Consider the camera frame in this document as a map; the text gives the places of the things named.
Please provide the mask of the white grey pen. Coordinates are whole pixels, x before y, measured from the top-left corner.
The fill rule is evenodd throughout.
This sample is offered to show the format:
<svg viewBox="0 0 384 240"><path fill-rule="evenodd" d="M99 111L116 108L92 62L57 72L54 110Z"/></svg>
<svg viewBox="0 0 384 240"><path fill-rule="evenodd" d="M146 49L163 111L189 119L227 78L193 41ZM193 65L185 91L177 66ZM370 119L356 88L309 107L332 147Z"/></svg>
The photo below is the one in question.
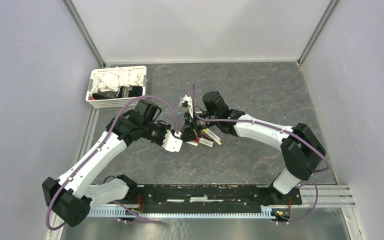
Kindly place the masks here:
<svg viewBox="0 0 384 240"><path fill-rule="evenodd" d="M195 141L187 141L186 143L192 146L198 146L198 143Z"/></svg>

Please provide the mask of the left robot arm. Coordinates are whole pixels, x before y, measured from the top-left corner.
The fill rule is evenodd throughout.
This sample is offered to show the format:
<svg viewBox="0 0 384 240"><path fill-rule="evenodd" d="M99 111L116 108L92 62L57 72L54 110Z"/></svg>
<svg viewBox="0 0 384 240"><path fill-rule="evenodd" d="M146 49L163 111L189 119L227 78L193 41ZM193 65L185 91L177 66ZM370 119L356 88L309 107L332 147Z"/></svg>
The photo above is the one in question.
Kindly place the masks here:
<svg viewBox="0 0 384 240"><path fill-rule="evenodd" d="M146 139L168 152L180 150L179 122L158 121L156 112L161 108L153 99L154 96L139 96L134 109L126 110L123 106L95 145L74 166L56 179L44 180L45 224L49 230L56 231L64 225L75 227L91 210L102 205L119 200L131 204L136 200L135 184L123 176L92 186L99 173L133 142Z"/></svg>

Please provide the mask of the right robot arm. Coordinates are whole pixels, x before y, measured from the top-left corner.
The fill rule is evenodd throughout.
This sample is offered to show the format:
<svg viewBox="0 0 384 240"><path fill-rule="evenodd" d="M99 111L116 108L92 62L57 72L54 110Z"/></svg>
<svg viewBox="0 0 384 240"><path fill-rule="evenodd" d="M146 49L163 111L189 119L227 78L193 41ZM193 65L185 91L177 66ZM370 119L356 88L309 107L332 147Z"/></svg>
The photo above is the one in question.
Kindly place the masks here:
<svg viewBox="0 0 384 240"><path fill-rule="evenodd" d="M224 134L252 139L280 151L285 168L270 185L268 196L273 203L282 204L294 187L319 173L320 162L326 164L324 171L329 169L324 147L306 124L285 126L254 118L229 108L218 91L206 93L202 100L205 110L196 112L195 101L190 94L180 99L180 106L187 109L183 140L196 140L206 134L220 144L220 138L210 130L215 126Z"/></svg>

